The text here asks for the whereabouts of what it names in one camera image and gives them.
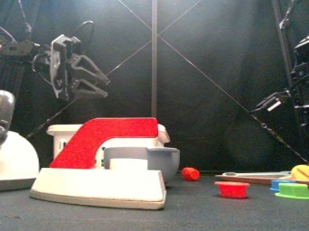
black backdrop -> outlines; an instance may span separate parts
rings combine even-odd
[[[33,27],[29,38],[37,43],[50,44],[94,21],[88,56],[112,80],[108,98],[66,102],[57,99],[31,65],[22,69],[2,60],[0,87],[18,97],[11,130],[27,136],[45,124],[30,137],[45,167],[54,153],[49,125],[82,124],[97,117],[153,116],[154,8],[153,1],[145,0],[21,2]],[[279,3],[283,18],[290,2],[157,2],[157,119],[172,137],[168,146],[181,150],[181,168],[283,171],[303,163],[248,114],[264,97],[290,86],[274,7]],[[282,30],[291,56],[309,33],[308,10],[308,0],[296,1]],[[0,25],[19,42],[27,39],[19,1],[2,1]],[[85,27],[78,37],[86,42],[89,36],[90,27]],[[257,116],[309,159],[291,104]]]

